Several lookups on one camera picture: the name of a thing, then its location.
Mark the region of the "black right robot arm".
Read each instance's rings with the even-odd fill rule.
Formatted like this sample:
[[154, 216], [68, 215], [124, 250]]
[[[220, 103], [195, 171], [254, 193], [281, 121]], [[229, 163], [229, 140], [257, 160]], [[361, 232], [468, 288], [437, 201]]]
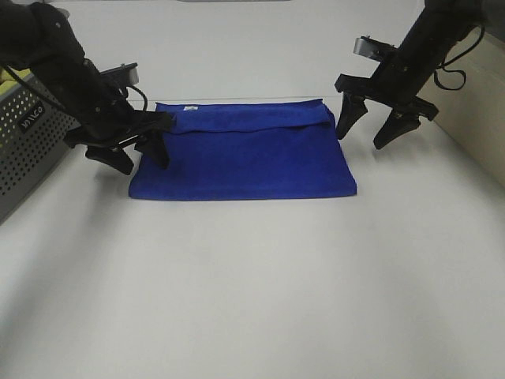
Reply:
[[432, 121], [438, 108], [417, 94], [437, 70], [451, 64], [448, 53], [474, 28], [485, 28], [481, 1], [427, 1], [399, 46], [368, 36], [356, 38], [353, 52], [379, 65], [371, 77], [341, 74], [337, 78], [335, 89], [342, 94], [338, 139], [343, 139], [367, 113], [368, 100], [391, 109], [373, 140], [378, 149], [416, 130], [421, 118]]

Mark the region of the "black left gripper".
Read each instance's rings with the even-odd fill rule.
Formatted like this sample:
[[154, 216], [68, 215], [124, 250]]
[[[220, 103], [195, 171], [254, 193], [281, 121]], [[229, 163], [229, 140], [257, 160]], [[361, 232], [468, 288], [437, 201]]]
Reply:
[[123, 174], [131, 174], [133, 161], [122, 149], [134, 144], [153, 164], [167, 169], [170, 158], [163, 133], [172, 126], [170, 116], [135, 109], [128, 101], [130, 89], [147, 99], [137, 85], [116, 88], [101, 78], [101, 72], [87, 58], [64, 60], [64, 110], [79, 123], [66, 134], [66, 144], [87, 146], [88, 159]]

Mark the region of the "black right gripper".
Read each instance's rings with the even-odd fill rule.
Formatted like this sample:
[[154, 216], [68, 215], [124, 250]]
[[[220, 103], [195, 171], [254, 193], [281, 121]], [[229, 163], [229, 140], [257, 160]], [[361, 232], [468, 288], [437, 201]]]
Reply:
[[421, 124], [418, 115], [432, 121], [438, 114], [439, 110], [433, 103], [417, 96], [435, 70], [434, 65], [428, 62], [420, 65], [408, 62], [398, 56], [398, 49], [379, 63], [371, 77], [341, 74], [336, 80], [336, 90], [343, 92], [342, 108], [336, 125], [338, 139], [343, 139], [351, 127], [368, 112], [365, 99], [393, 109], [373, 139], [376, 149], [382, 149], [403, 134], [416, 130]]

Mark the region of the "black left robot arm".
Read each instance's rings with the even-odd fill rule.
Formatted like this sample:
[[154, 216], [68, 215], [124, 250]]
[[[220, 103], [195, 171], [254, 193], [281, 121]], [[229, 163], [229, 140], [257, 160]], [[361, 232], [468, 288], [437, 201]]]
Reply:
[[130, 174], [132, 145], [162, 169], [170, 159], [163, 133], [168, 114], [134, 109], [137, 64], [100, 72], [86, 58], [64, 12], [44, 2], [1, 3], [1, 67], [21, 86], [79, 124], [64, 137], [70, 147], [86, 146], [86, 157]]

